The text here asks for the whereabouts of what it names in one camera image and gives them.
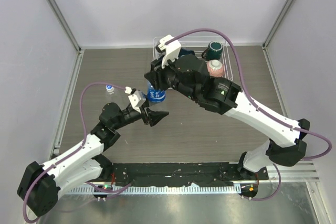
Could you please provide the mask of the blue labelled plastic bottle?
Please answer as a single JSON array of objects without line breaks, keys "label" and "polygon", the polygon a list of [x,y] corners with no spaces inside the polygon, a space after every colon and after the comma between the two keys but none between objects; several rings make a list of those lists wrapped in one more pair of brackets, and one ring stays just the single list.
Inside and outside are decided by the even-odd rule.
[{"label": "blue labelled plastic bottle", "polygon": [[164,90],[156,89],[148,81],[147,82],[147,98],[152,105],[157,105],[162,103],[166,98],[166,93]]}]

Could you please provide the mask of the white blue bottle cap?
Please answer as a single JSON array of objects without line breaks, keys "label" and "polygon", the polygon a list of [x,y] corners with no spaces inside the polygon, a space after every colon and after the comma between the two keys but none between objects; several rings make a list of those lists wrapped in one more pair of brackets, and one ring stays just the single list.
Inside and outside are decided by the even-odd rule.
[{"label": "white blue bottle cap", "polygon": [[114,92],[114,86],[106,85],[106,91],[109,92],[109,93],[113,93]]}]

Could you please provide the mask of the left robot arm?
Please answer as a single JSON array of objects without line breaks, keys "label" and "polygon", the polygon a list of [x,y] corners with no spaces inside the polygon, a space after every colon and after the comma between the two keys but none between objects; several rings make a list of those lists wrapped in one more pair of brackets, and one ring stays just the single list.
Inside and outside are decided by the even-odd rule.
[{"label": "left robot arm", "polygon": [[144,104],[137,111],[128,105],[124,110],[116,103],[107,103],[98,124],[77,145],[43,164],[30,163],[20,181],[17,194],[23,200],[23,215],[27,210],[37,217],[49,212],[68,191],[92,179],[107,181],[112,174],[112,163],[103,156],[119,139],[118,129],[138,120],[155,126],[168,116],[167,111],[152,111]]}]

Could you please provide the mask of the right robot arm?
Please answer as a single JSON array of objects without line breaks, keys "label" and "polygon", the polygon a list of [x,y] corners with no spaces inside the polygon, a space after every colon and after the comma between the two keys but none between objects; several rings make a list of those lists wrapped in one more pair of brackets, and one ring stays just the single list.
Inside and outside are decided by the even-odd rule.
[{"label": "right robot arm", "polygon": [[309,128],[308,120],[291,120],[260,103],[252,104],[239,85],[210,76],[206,62],[193,54],[169,61],[164,67],[155,60],[144,77],[155,89],[172,88],[206,111],[235,118],[268,136],[263,145],[242,153],[237,166],[242,179],[250,179],[271,164],[292,167],[306,155],[305,133],[300,129]]}]

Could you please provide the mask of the clear unlabelled plastic bottle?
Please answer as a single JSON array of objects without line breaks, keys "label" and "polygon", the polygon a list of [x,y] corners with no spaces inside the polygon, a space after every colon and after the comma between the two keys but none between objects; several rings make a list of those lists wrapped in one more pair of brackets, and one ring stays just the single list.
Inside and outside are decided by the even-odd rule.
[{"label": "clear unlabelled plastic bottle", "polygon": [[108,100],[108,103],[116,103],[118,106],[122,105],[121,94],[115,86],[113,93],[106,92],[106,98]]}]

